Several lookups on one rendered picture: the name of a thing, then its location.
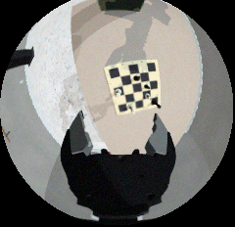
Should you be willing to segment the white chess king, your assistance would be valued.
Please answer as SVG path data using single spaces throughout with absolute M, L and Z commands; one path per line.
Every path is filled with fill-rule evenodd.
M 129 105 L 128 105 L 128 108 L 130 109 L 131 114 L 135 114 L 132 104 L 129 104 Z

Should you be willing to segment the white rook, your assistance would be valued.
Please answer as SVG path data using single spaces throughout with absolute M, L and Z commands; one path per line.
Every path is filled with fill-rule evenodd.
M 149 100 L 151 100 L 152 99 L 152 97 L 147 93 L 147 94 L 145 94 L 145 98 L 148 98 Z

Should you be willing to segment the white chess queen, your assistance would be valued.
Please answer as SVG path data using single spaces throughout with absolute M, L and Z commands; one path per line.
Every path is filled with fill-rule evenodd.
M 117 94 L 117 97 L 119 98 L 119 97 L 120 97 L 120 94 L 121 94 L 121 90 L 120 90 L 120 89 L 117 89 L 117 90 L 115 91 L 115 93 Z

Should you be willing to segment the black and cream chessboard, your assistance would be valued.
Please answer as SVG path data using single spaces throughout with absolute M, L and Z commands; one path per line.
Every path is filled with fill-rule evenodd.
M 157 60 L 131 61 L 104 67 L 106 77 L 110 86 L 111 94 L 117 111 L 117 115 L 131 113 L 129 104 L 138 111 L 155 108 L 152 100 L 156 99 L 161 105 L 161 84 Z M 133 77 L 140 76 L 140 81 Z M 150 86 L 145 89 L 144 85 Z M 116 97 L 115 91 L 121 90 L 120 97 Z M 149 94 L 152 99 L 145 98 Z

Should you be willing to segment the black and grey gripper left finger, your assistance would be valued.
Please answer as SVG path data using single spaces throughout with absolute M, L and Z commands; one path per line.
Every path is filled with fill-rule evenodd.
M 90 156 L 93 149 L 90 136 L 84 131 L 83 120 L 83 112 L 79 111 L 67 130 L 61 147 L 61 162 L 70 186 L 74 185 L 73 173 L 76 165 L 85 157 Z

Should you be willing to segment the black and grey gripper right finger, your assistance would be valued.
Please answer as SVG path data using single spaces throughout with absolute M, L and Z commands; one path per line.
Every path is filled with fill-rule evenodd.
M 165 173 L 164 184 L 168 185 L 175 165 L 176 152 L 170 133 L 157 113 L 155 113 L 153 122 L 153 133 L 145 145 L 146 155 L 156 158 L 163 165 Z

